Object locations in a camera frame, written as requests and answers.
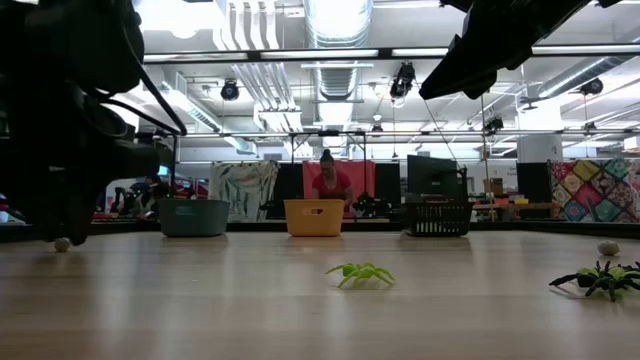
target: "computer monitor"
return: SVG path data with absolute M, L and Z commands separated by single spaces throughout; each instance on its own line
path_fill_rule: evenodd
M 408 155 L 408 190 L 414 194 L 462 197 L 462 187 L 456 170 L 456 162 L 453 160 Z
M 524 195 L 532 203 L 551 202 L 551 186 L 546 162 L 518 163 L 516 171 L 519 194 Z

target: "small ball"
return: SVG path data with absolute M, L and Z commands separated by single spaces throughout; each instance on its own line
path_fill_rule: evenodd
M 604 240 L 598 243 L 598 251 L 604 256 L 613 256 L 620 252 L 620 247 L 615 241 Z
M 67 238 L 59 238 L 56 239 L 55 244 L 53 245 L 56 249 L 56 252 L 67 252 L 69 247 L 71 246 L 71 242 Z

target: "red shirt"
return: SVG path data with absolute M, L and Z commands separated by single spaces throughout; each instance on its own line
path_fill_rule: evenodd
M 311 187 L 318 190 L 320 199 L 342 199 L 346 200 L 345 189 L 351 186 L 351 180 L 347 174 L 336 170 L 336 186 L 333 189 L 327 187 L 322 174 L 316 176 Z

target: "woman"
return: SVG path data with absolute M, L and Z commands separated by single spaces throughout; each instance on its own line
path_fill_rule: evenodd
M 335 161 L 331 152 L 325 150 L 320 158 L 322 173 L 312 184 L 314 199 L 342 199 L 344 208 L 349 209 L 353 202 L 353 189 L 349 176 L 335 168 Z

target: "curtain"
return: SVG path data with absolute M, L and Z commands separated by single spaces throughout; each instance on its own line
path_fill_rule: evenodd
M 620 158 L 550 162 L 553 201 L 560 206 L 558 217 L 573 222 L 638 222 L 632 168 L 632 162 Z
M 231 204 L 229 222 L 258 222 L 266 217 L 260 206 L 271 199 L 278 163 L 212 164 L 209 199 Z

